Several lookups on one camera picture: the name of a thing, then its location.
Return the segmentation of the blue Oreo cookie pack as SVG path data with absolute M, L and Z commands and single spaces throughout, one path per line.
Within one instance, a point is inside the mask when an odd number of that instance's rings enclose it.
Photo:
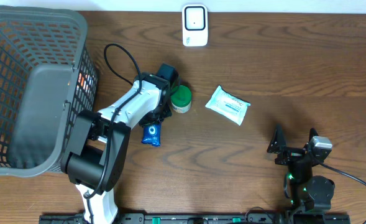
M 142 144 L 149 144 L 154 147 L 160 146 L 161 124 L 151 124 L 144 127 Z

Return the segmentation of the green lid white jar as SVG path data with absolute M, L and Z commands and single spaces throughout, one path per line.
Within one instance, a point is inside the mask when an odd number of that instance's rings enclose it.
M 175 112 L 186 113 L 191 108 L 192 92 L 187 86 L 176 86 L 172 89 L 170 100 Z

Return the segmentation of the white teal wet wipes pack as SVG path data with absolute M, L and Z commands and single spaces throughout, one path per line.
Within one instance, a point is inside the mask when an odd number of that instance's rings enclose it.
M 220 85 L 205 105 L 206 108 L 225 116 L 239 126 L 242 124 L 247 109 L 250 106 L 251 104 L 249 102 L 243 101 L 224 91 Z

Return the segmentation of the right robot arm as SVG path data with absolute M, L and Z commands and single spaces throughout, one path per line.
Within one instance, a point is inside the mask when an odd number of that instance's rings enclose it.
M 324 223 L 324 214 L 331 209 L 335 184 L 321 175 L 313 174 L 332 151 L 327 137 L 319 136 L 312 128 L 309 140 L 303 147 L 290 147 L 282 127 L 276 125 L 267 152 L 276 154 L 275 164 L 287 166 L 284 177 L 284 194 L 291 200 L 291 208 L 279 217 L 279 223 Z

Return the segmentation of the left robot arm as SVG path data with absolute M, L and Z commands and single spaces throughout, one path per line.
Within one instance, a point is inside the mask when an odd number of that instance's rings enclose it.
M 130 133 L 137 124 L 162 117 L 179 80 L 177 72 L 144 73 L 109 107 L 78 114 L 60 167 L 82 196 L 86 223 L 116 219 L 114 186 L 124 168 Z

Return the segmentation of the white barcode scanner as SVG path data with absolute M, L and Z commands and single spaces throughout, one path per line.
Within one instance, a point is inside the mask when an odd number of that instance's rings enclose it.
M 203 4 L 187 4 L 182 9 L 182 41 L 185 47 L 208 43 L 208 9 Z

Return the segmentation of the grey plastic mesh basket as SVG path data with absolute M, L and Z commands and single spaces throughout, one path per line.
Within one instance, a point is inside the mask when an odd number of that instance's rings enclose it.
M 87 34 L 76 11 L 0 6 L 0 175 L 60 171 L 76 117 L 94 107 Z

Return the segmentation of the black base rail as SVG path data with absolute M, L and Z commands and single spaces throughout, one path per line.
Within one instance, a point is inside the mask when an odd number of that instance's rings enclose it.
M 286 223 L 280 214 L 250 213 L 248 215 L 144 215 L 125 213 L 119 215 L 114 223 L 121 224 L 235 224 L 235 223 Z M 88 223 L 82 214 L 74 216 L 41 215 L 39 224 L 84 224 Z M 293 223 L 350 224 L 348 215 L 295 215 Z

